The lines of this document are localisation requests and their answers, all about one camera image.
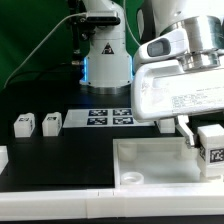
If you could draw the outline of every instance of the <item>white block with black label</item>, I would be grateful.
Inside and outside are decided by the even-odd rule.
[[[198,128],[201,148],[197,164],[205,178],[224,175],[224,129],[220,125]]]
[[[21,114],[14,123],[16,138],[29,138],[35,128],[34,114]]]
[[[42,128],[43,128],[43,136],[58,136],[62,127],[62,118],[61,114],[58,112],[47,114],[45,117]]]

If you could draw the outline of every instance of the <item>white box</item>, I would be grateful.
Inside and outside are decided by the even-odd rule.
[[[62,117],[58,112],[47,114],[45,117],[42,128],[43,136],[58,136],[62,127]]]
[[[21,114],[14,123],[14,131],[16,138],[28,138],[35,128],[34,114]]]

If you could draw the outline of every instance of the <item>small white cube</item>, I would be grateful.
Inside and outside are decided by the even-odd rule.
[[[157,121],[157,125],[161,134],[175,133],[174,119],[166,119]]]
[[[220,125],[198,128],[202,146],[197,164],[205,177],[224,174],[224,129]]]
[[[58,136],[62,127],[62,117],[58,112],[47,114],[45,117],[42,128],[43,128],[43,136]]]
[[[21,114],[14,123],[16,138],[29,138],[35,128],[34,114]]]
[[[224,148],[224,129],[221,125],[199,127],[198,134],[205,149]]]

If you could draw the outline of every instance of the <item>metal base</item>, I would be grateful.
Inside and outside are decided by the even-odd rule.
[[[86,86],[81,85],[81,90],[101,94],[101,95],[116,95],[124,92],[128,92],[130,90],[131,84],[121,87],[93,87],[93,86]]]

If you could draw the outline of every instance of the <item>black cable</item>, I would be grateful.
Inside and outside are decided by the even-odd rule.
[[[23,75],[26,75],[26,74],[38,74],[38,76],[35,78],[35,81],[38,81],[38,80],[40,80],[40,78],[44,75],[44,74],[46,74],[46,73],[62,73],[61,71],[53,71],[53,70],[55,70],[55,69],[57,69],[57,68],[60,68],[60,67],[63,67],[63,66],[71,66],[71,63],[60,63],[60,64],[58,64],[58,65],[55,65],[55,66],[52,66],[52,67],[50,67],[50,68],[47,68],[47,69],[45,69],[45,70],[43,70],[43,71],[25,71],[25,72],[20,72],[20,73],[18,73],[18,74],[16,74],[16,75],[14,75],[11,79],[9,79],[9,81],[8,81],[8,83],[7,83],[7,86],[15,79],[15,78],[18,78],[18,77],[20,77],[20,76],[23,76]]]
[[[66,66],[72,66],[72,65],[71,65],[71,63],[60,63],[58,65],[54,65],[50,68],[47,68],[44,71],[40,72],[40,74],[35,78],[35,81],[39,81],[45,73],[48,73],[48,72],[51,72],[51,71],[53,71],[57,68],[66,67]]]

